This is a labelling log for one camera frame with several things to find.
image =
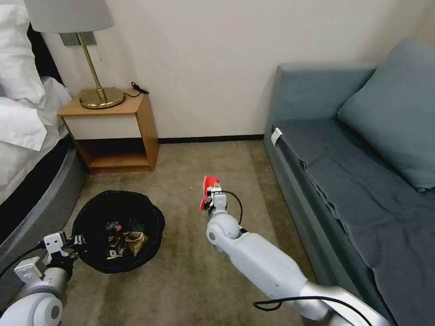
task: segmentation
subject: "wastebasket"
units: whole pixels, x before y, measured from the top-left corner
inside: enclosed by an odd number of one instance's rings
[[[83,236],[78,256],[87,265],[106,274],[123,273],[157,254],[164,226],[162,212],[147,196],[109,190],[82,208],[72,234]]]

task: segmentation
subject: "gray-blue sofa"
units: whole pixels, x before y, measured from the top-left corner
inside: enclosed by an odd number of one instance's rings
[[[319,284],[343,287],[392,324],[429,325],[435,191],[416,191],[337,119],[376,69],[281,64],[264,145]]]

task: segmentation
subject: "gray blanket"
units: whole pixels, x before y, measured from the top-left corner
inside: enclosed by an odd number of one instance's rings
[[[416,192],[335,119],[277,124],[398,325],[433,325],[435,190]]]

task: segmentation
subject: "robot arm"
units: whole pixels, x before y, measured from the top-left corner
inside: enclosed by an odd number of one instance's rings
[[[44,244],[51,256],[48,266],[40,257],[33,257],[14,268],[25,283],[25,296],[4,312],[0,326],[57,326],[60,323],[75,260],[74,253],[67,250],[81,245],[82,239],[78,235],[66,240],[65,234],[58,232],[45,236]]]
[[[202,208],[208,210],[210,217],[207,239],[218,250],[228,254],[233,265],[263,293],[271,299],[324,297],[325,300],[296,301],[295,308],[304,317],[316,321],[333,312],[331,326],[389,325],[383,316],[345,290],[308,281],[291,257],[260,235],[242,232],[237,220],[226,210],[226,194],[216,179],[214,181],[211,186],[207,178],[204,182]],[[343,302],[358,310],[366,320]]]

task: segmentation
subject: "electrical outlet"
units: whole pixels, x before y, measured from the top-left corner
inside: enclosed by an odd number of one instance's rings
[[[82,38],[85,41],[86,45],[96,45],[97,41],[95,40],[93,32],[84,32],[81,33]],[[78,38],[75,33],[60,33],[60,38],[65,46],[71,45],[80,45]]]

